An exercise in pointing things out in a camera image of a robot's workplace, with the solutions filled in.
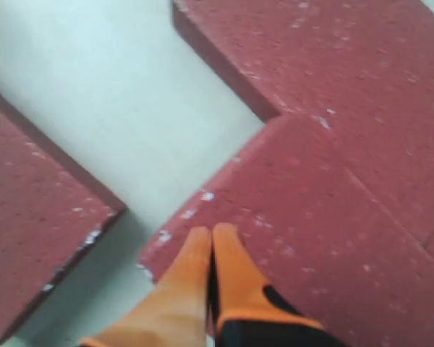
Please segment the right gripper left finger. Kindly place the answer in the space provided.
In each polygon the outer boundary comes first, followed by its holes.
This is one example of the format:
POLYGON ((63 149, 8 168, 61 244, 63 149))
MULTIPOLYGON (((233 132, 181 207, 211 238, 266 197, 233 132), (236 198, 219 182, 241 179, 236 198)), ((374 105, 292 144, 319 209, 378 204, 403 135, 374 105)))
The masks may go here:
POLYGON ((156 287, 131 312, 81 346, 206 346, 212 236, 190 230, 156 287))

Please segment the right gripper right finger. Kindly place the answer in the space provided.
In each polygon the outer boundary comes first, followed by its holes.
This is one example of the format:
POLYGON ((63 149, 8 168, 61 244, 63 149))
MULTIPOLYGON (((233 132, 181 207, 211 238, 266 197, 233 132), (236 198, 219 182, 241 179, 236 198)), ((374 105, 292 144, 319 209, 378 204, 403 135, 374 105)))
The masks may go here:
POLYGON ((343 346, 304 316, 252 261, 231 223, 212 231, 210 302, 217 346, 343 346))

